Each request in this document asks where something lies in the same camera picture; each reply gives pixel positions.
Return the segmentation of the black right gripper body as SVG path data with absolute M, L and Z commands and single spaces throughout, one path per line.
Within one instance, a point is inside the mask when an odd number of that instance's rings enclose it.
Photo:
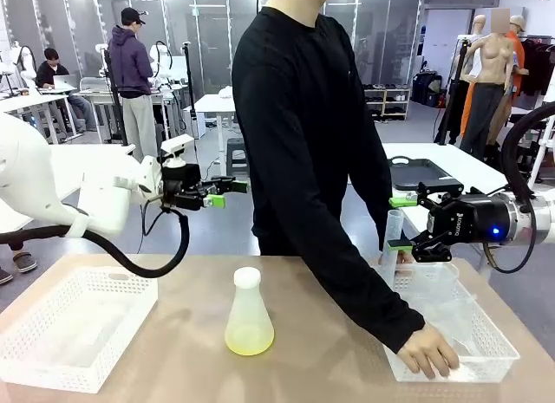
M 509 235 L 511 217 L 500 198 L 470 194 L 441 201 L 428 213 L 427 232 L 445 245 L 500 243 Z

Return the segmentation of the person's right hand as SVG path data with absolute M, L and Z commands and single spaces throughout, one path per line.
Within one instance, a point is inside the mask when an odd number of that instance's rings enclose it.
M 428 323 L 409 337 L 397 356 L 413 374 L 423 373 L 429 380 L 433 380 L 437 374 L 447 378 L 460 367 L 459 356 L 454 349 Z

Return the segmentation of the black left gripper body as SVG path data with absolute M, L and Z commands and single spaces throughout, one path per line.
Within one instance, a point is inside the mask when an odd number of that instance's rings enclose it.
M 201 182 L 198 165 L 162 167 L 162 203 L 189 211 L 212 206 L 212 199 Z

